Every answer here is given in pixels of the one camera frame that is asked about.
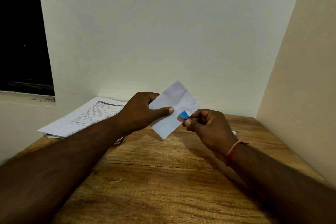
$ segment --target white paper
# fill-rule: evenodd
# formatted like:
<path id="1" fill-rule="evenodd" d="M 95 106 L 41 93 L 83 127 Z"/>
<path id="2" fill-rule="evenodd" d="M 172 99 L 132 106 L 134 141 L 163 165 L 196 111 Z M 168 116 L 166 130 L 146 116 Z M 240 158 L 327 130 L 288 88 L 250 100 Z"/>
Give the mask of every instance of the white paper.
<path id="1" fill-rule="evenodd" d="M 127 102 L 95 97 L 72 113 L 38 131 L 57 137 L 67 137 L 100 120 L 116 115 Z"/>
<path id="2" fill-rule="evenodd" d="M 180 81 L 174 81 L 172 85 L 166 88 L 149 104 L 150 109 L 159 109 L 166 106 L 174 108 L 173 114 L 157 119 L 150 124 L 152 129 L 163 139 L 166 139 L 167 136 L 182 124 L 184 119 L 179 116 L 181 112 L 186 111 L 188 116 L 191 116 L 200 107 L 197 100 Z"/>

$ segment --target dark window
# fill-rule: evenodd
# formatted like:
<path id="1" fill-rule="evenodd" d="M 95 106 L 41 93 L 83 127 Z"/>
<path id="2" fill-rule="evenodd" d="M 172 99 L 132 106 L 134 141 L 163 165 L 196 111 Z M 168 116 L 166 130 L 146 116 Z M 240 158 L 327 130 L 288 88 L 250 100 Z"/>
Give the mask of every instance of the dark window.
<path id="1" fill-rule="evenodd" d="M 40 0 L 1 0 L 0 90 L 55 95 Z"/>

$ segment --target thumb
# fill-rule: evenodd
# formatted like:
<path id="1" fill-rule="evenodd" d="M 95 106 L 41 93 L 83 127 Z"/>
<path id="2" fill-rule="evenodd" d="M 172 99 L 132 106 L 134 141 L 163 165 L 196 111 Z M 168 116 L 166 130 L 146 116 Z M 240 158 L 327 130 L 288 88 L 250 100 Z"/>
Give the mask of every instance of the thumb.
<path id="1" fill-rule="evenodd" d="M 151 111 L 153 120 L 157 120 L 163 116 L 171 115 L 174 112 L 173 107 L 162 107 Z"/>
<path id="2" fill-rule="evenodd" d="M 184 124 L 189 128 L 191 131 L 195 132 L 199 136 L 200 128 L 203 126 L 199 124 L 197 121 L 187 119 L 185 120 Z"/>

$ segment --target hand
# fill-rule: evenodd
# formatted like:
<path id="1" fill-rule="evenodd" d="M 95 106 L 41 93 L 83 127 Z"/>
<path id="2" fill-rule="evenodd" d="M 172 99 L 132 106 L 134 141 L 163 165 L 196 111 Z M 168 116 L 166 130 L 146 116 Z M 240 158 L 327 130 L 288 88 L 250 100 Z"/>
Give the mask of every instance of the hand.
<path id="1" fill-rule="evenodd" d="M 198 109 L 182 124 L 188 131 L 195 132 L 202 143 L 221 160 L 237 142 L 230 125 L 221 112 Z"/>
<path id="2" fill-rule="evenodd" d="M 128 101 L 125 107 L 115 115 L 118 117 L 120 126 L 125 128 L 125 135 L 141 130 L 149 126 L 154 120 L 174 112 L 174 109 L 170 106 L 156 110 L 149 109 L 149 103 L 156 99 L 158 95 L 158 93 L 153 92 L 138 92 Z"/>

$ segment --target wooden desk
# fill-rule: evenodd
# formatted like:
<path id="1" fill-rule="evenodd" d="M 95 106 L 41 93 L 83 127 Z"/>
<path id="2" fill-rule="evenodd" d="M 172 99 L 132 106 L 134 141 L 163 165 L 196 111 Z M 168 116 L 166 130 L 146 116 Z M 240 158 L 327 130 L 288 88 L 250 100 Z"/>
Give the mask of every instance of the wooden desk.
<path id="1" fill-rule="evenodd" d="M 226 117 L 240 140 L 322 180 L 254 118 Z M 54 141 L 43 137 L 19 154 Z M 78 224 L 278 222 L 235 172 L 182 126 L 165 141 L 146 128 L 111 147 L 54 218 Z"/>

